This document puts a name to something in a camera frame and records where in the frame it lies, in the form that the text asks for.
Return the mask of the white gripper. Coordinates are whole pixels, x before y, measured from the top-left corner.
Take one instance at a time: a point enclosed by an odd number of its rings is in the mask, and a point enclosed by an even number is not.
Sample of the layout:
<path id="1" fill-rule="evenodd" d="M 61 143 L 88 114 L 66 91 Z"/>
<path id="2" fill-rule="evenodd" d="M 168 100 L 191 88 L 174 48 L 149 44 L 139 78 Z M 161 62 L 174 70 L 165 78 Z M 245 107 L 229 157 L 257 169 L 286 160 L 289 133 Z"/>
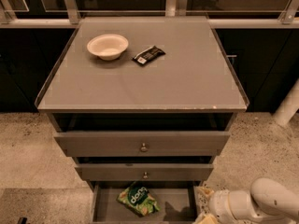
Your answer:
<path id="1" fill-rule="evenodd" d="M 209 200 L 212 215 L 200 215 L 193 224 L 236 224 L 238 220 L 249 220 L 252 202 L 247 190 L 215 192 L 211 188 L 199 187 L 198 192 Z"/>

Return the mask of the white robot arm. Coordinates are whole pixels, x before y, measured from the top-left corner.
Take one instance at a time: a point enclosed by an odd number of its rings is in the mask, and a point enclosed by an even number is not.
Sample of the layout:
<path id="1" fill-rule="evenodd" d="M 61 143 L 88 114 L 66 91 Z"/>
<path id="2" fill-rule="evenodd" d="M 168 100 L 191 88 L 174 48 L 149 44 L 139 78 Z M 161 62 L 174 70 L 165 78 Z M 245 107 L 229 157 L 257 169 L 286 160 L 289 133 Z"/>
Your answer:
<path id="1" fill-rule="evenodd" d="M 208 214 L 202 212 L 192 224 L 298 224 L 299 196 L 277 181 L 260 177 L 248 190 L 199 188 L 206 198 Z"/>

